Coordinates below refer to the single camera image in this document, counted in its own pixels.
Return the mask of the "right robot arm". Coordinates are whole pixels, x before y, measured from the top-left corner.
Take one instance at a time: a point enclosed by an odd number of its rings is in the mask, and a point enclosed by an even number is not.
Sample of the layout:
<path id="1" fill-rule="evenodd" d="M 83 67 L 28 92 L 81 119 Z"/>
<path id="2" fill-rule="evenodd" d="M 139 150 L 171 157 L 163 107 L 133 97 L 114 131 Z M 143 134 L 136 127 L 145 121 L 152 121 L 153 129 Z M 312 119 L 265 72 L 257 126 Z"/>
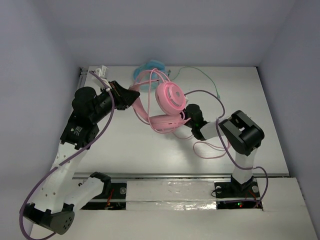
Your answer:
<path id="1" fill-rule="evenodd" d="M 242 198 L 254 185 L 254 160 L 265 133 L 243 111 L 237 110 L 227 118 L 215 122 L 204 120 L 200 107 L 190 104 L 184 110 L 190 118 L 186 124 L 193 136 L 201 143 L 219 138 L 222 149 L 234 164 L 229 182 L 217 183 L 215 193 L 218 198 Z"/>

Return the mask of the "pink headphones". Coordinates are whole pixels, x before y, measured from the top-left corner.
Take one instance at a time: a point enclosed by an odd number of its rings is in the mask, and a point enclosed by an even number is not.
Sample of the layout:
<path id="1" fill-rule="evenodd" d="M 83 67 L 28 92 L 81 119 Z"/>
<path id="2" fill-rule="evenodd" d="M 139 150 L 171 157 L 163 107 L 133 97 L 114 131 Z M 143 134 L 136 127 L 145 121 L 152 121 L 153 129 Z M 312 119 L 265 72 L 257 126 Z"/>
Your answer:
<path id="1" fill-rule="evenodd" d="M 149 81 L 140 83 L 135 82 L 129 87 L 129 89 L 139 92 L 140 86 L 149 84 L 147 109 L 144 109 L 140 98 L 132 104 L 132 108 L 137 117 L 145 121 L 154 132 L 158 134 L 172 133 L 190 120 L 190 118 L 186 117 L 186 114 L 184 113 L 184 109 L 187 104 L 185 94 L 176 83 L 172 82 L 168 76 L 157 68 L 146 72 L 150 72 Z M 157 80 L 151 80 L 151 75 L 153 73 L 158 75 Z M 164 114 L 151 116 L 151 82 L 156 81 L 160 81 L 160 83 L 154 92 L 155 99 Z"/>

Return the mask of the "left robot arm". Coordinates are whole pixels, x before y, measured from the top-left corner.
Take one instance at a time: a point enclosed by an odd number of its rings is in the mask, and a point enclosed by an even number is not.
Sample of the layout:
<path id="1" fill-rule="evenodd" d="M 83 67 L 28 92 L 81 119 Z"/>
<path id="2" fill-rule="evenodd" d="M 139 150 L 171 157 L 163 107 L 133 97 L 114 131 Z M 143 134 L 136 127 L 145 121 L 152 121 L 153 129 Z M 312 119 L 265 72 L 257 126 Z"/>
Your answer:
<path id="1" fill-rule="evenodd" d="M 92 173 L 77 189 L 72 190 L 73 176 L 91 145 L 107 130 L 115 110 L 126 110 L 139 98 L 138 91 L 126 89 L 116 81 L 103 84 L 100 94 L 92 87 L 79 88 L 72 100 L 72 113 L 60 137 L 56 158 L 50 171 L 33 187 L 19 211 L 19 227 L 26 239 L 23 220 L 65 234 L 75 214 L 96 196 L 111 193 L 111 178 Z"/>

